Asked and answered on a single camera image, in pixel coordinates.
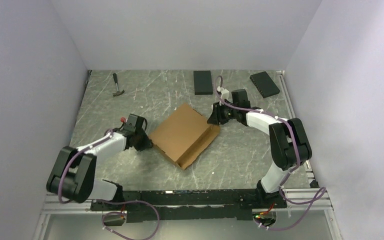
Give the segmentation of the brown cardboard box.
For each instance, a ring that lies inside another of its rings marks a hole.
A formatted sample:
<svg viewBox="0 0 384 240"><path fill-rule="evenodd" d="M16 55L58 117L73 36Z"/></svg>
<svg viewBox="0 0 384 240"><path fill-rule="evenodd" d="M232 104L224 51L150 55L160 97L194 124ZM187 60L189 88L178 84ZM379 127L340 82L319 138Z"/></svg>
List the brown cardboard box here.
<svg viewBox="0 0 384 240"><path fill-rule="evenodd" d="M180 105L149 138L169 162L185 170L220 134L221 127L207 123L207 118L189 104Z"/></svg>

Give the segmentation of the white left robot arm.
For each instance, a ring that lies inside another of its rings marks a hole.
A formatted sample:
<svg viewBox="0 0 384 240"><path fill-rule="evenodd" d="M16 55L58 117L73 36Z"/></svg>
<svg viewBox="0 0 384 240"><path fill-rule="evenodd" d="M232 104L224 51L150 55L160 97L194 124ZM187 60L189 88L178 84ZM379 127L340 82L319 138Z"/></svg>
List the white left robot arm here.
<svg viewBox="0 0 384 240"><path fill-rule="evenodd" d="M56 194L61 204L103 200L109 209L119 209L124 203L123 187L95 177L98 161L130 148L140 152L153 147L146 133L146 118L130 114L121 122L121 127L107 130L98 140L84 146L63 147L48 177L47 192Z"/></svg>

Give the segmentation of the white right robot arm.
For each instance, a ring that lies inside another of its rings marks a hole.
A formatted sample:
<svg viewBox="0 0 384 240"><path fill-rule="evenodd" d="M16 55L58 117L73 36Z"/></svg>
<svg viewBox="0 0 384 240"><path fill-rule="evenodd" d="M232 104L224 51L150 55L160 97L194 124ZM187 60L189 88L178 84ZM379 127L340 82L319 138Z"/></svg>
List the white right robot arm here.
<svg viewBox="0 0 384 240"><path fill-rule="evenodd" d="M245 89L229 92L218 86L214 93L218 101L212 105L208 124L219 126L236 120L269 136L272 164L257 182L255 194L256 203L267 208L275 201L289 175L312 157L303 123L299 118L281 118L252 107Z"/></svg>

